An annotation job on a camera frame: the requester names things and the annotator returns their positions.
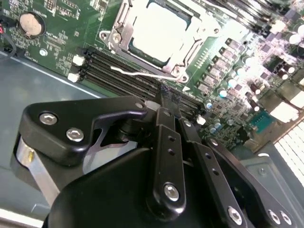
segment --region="motherboard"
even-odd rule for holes
[[[4,32],[27,59],[110,97],[153,100],[165,86],[202,139],[259,145],[269,129],[302,118],[304,0],[3,0],[2,7],[17,21]]]

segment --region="electrolytic capacitor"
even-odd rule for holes
[[[298,23],[294,26],[293,31],[298,33],[300,36],[304,35],[304,24],[303,23]]]
[[[236,67],[234,68],[234,70],[235,70],[235,72],[236,72],[236,74],[237,74],[238,76],[244,76],[244,75],[246,74],[245,68],[243,68],[243,67],[241,67],[241,66],[236,66]]]
[[[281,79],[283,79],[283,80],[286,80],[286,79],[288,78],[288,74],[287,74],[285,71],[283,71],[283,70],[280,70],[280,71],[277,73],[277,75],[278,75]]]
[[[250,67],[254,64],[254,58],[252,56],[246,55],[242,58],[242,62]]]
[[[206,106],[206,108],[208,108],[208,109],[211,109],[211,108],[212,108],[212,102],[211,102],[210,99],[208,99],[207,101],[205,101],[205,106]]]
[[[255,84],[253,84],[253,83],[250,85],[250,89],[256,95],[259,95],[261,93],[261,90]]]
[[[284,69],[286,72],[290,73],[290,74],[292,74],[292,73],[295,72],[295,68],[294,68],[293,66],[291,66],[291,65],[285,65],[285,66],[283,67],[283,69]]]
[[[228,86],[232,88],[236,87],[238,84],[237,81],[232,77],[227,78],[226,82],[228,83]]]
[[[215,128],[214,125],[210,125],[210,126],[209,126],[209,132],[210,132],[211,134],[214,134],[216,131],[217,131],[217,129]]]
[[[285,39],[290,43],[290,44],[298,44],[301,42],[301,36],[299,34],[293,34],[293,33],[287,33],[285,35]]]
[[[258,104],[254,100],[249,100],[249,104],[255,112],[260,111],[260,107],[258,106]]]
[[[227,91],[226,91],[226,89],[224,89],[224,88],[218,89],[218,95],[219,95],[221,98],[227,97]]]
[[[216,129],[218,129],[222,126],[219,119],[214,120],[214,126],[215,126]]]

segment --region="wire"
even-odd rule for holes
[[[16,54],[17,46],[8,34],[4,33],[2,29],[0,31],[2,31],[2,32],[0,32],[0,37],[2,36],[4,39],[6,39],[12,47],[12,51],[7,56],[0,58],[0,62],[2,62],[2,61],[10,59],[11,57],[13,57]]]
[[[123,71],[122,69],[115,67],[115,66],[111,66],[111,69],[118,71],[118,72],[122,73],[123,75],[155,77],[155,78],[161,78],[161,79],[166,79],[166,80],[170,80],[170,81],[178,81],[180,79],[179,77],[167,77],[167,76],[153,75],[153,74],[147,74],[147,73],[142,73],[142,72],[127,72],[127,71]]]

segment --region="black cable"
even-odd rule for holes
[[[10,59],[10,58],[13,57],[13,56],[16,54],[16,52],[17,52],[17,46],[16,46],[16,44],[14,43],[14,41],[10,38],[10,36],[7,35],[6,33],[0,33],[0,37],[1,37],[1,36],[9,42],[9,44],[10,44],[11,47],[12,47],[12,51],[11,51],[7,56],[5,56],[5,57],[3,57],[3,58],[0,58],[0,62]]]

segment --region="cpu socket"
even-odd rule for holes
[[[217,20],[191,0],[123,0],[112,30],[99,37],[143,69],[187,82],[187,67],[220,31]]]

